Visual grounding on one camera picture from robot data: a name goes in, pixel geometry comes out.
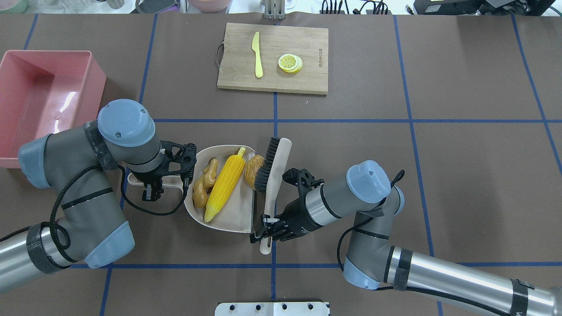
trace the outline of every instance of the corn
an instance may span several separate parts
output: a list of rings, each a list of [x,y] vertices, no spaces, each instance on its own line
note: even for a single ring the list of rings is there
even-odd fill
[[[244,158],[242,158],[245,151],[246,148],[241,147],[237,155],[228,157],[226,164],[224,164],[223,169],[220,171],[219,177],[207,201],[205,223],[210,222],[211,219],[220,212],[232,194],[246,164]]]

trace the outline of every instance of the robotic arm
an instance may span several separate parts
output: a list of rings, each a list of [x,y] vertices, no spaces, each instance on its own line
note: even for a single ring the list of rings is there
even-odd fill
[[[352,166],[331,183],[314,179],[306,169],[291,169],[283,179],[297,187],[299,198],[275,218],[262,215],[262,228],[250,242],[301,237],[356,213],[343,267],[343,276],[355,286],[414,291],[483,315],[562,315],[562,287],[545,290],[390,245],[404,195],[394,186],[399,178],[390,182],[374,161]],[[381,282],[393,286],[379,288]]]
[[[49,222],[0,240],[0,293],[79,260],[99,268],[129,253],[133,234],[104,171],[126,162],[144,182],[145,201],[164,192],[163,176],[180,174],[185,198],[196,151],[194,144],[160,141],[146,109],[132,100],[112,101],[97,121],[23,145],[22,171],[36,187],[54,188],[58,199]],[[171,162],[180,170],[169,171]],[[59,205],[65,217],[55,221]]]

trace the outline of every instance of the pink bin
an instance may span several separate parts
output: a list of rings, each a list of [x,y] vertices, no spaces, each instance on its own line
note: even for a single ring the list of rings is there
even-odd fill
[[[0,167],[21,145],[95,120],[106,76],[88,51],[7,51],[0,63]]]

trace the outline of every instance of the yellow knife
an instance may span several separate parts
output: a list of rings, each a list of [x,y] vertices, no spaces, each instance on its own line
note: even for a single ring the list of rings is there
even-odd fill
[[[264,75],[264,71],[261,68],[261,58],[260,58],[260,32],[256,32],[252,40],[252,50],[256,52],[256,77],[261,78]]]

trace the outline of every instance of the wooden cutting board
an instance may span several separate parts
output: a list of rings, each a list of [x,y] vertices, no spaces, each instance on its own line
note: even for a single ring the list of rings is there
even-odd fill
[[[262,78],[255,76],[254,34],[260,32]],[[296,74],[277,61],[291,53],[302,59]],[[328,94],[328,29],[227,23],[217,87],[252,91]]]

